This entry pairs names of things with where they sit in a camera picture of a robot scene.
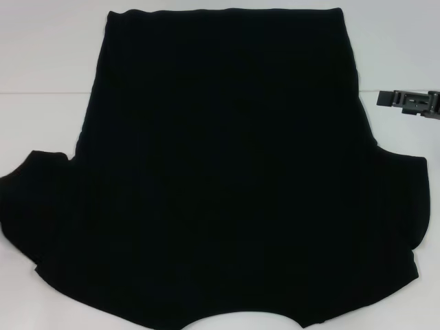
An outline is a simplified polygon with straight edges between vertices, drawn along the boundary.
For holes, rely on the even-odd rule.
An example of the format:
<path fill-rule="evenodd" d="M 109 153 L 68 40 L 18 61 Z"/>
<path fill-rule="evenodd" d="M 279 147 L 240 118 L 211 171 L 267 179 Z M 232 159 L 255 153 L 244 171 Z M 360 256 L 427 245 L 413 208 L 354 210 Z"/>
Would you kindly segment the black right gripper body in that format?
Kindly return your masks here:
<path fill-rule="evenodd" d="M 439 119 L 439 92 L 427 93 L 404 92 L 402 97 L 402 113 L 432 119 Z"/>

